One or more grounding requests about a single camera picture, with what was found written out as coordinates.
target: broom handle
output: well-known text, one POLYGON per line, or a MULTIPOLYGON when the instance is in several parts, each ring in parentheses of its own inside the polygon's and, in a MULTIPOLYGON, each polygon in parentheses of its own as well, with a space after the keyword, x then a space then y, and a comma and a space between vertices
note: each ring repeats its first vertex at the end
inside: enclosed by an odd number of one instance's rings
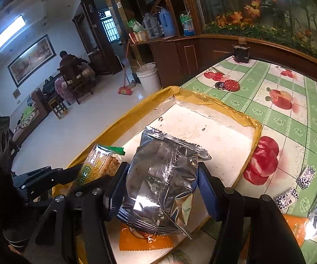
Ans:
POLYGON ((125 87, 125 78, 127 77, 126 75, 126 69, 127 69, 127 60, 128 60, 128 53, 129 53, 129 40, 127 42, 127 52, 125 53, 125 65, 124 65, 124 87, 125 87))

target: ceiling light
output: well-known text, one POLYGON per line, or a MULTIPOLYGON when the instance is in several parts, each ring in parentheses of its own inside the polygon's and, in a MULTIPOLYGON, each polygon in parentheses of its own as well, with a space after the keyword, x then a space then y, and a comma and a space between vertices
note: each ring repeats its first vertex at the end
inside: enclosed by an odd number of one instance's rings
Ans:
POLYGON ((0 48, 8 41, 17 31, 25 26, 22 16, 19 16, 0 34, 0 48))

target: framed painting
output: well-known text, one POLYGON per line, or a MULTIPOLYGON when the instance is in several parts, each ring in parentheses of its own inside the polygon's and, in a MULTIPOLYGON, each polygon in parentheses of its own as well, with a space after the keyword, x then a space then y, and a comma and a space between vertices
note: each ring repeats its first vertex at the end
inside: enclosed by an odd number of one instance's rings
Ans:
POLYGON ((48 35, 43 36, 8 66, 15 85, 19 87, 37 69, 55 56, 48 35))

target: red broom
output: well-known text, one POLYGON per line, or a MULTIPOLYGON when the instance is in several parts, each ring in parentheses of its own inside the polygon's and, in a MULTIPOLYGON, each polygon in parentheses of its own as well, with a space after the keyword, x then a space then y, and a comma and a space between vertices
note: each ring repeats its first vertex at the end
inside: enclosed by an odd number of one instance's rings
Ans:
POLYGON ((118 90, 119 94, 124 94, 124 95, 131 95, 132 91, 126 87, 125 85, 125 78, 126 78, 126 69, 127 69, 127 60, 128 60, 128 53, 129 53, 129 41, 127 42, 127 52, 125 54, 125 65, 124 65, 124 86, 120 87, 118 90))

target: metal bolt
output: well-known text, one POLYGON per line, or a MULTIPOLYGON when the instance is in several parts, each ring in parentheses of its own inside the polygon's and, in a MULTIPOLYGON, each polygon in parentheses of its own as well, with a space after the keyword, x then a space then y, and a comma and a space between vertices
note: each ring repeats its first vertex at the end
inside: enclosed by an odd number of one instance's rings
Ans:
POLYGON ((56 197, 55 197, 55 201, 56 202, 61 202, 61 201, 63 201, 65 199, 65 196, 64 195, 57 195, 56 197))
POLYGON ((225 191, 226 194, 229 194, 229 195, 234 193, 234 189, 233 188, 225 188, 224 191, 225 191))
POLYGON ((261 198, 264 200, 264 201, 270 201, 271 200, 271 197, 269 195, 262 195, 261 198))
POLYGON ((102 190, 100 188, 95 188, 92 191, 93 195, 100 195, 102 193, 102 190))

